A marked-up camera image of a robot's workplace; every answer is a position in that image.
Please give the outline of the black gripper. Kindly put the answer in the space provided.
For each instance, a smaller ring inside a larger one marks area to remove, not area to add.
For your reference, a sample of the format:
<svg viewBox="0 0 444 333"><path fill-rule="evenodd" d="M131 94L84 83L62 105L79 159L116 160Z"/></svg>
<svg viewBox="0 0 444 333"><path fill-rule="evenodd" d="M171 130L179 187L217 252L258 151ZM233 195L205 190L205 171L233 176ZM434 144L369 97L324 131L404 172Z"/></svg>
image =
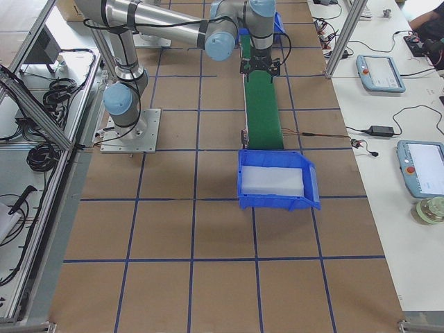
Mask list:
<svg viewBox="0 0 444 333"><path fill-rule="evenodd" d="M280 75L280 59L272 59L271 51L272 48L252 48L249 55L242 57L239 72L245 75L247 83L250 81L250 74L254 71L264 71L268 73L270 84L273 84L274 77Z"/></svg>

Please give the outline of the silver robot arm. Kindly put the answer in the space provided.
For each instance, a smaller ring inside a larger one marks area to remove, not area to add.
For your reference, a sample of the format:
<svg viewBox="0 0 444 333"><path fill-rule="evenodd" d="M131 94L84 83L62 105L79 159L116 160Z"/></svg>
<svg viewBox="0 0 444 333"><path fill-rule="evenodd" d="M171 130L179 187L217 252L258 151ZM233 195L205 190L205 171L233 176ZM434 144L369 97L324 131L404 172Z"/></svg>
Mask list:
<svg viewBox="0 0 444 333"><path fill-rule="evenodd" d="M110 35L118 81L105 91L103 102L114 122L114 141L141 139L148 128L138 108L148 74L138 61L134 34L177 40L215 61L228 59L239 44L249 144L255 144L258 134L269 138L280 131L273 79L280 75L281 62L271 56L274 1L213 1L207 19L145 1L77 1L76 5L86 26Z"/></svg>

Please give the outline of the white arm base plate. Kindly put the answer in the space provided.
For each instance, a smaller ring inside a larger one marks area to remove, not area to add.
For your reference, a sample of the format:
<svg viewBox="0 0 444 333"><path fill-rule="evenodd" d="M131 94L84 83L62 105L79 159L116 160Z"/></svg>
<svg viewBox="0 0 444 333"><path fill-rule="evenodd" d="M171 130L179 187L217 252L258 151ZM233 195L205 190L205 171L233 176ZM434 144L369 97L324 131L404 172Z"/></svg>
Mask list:
<svg viewBox="0 0 444 333"><path fill-rule="evenodd" d="M108 117L107 128L103 134L100 151L102 153L154 153L157 148L157 137L160 126L161 109L143 109L139 123L127 134L130 128L114 125Z"/></svg>

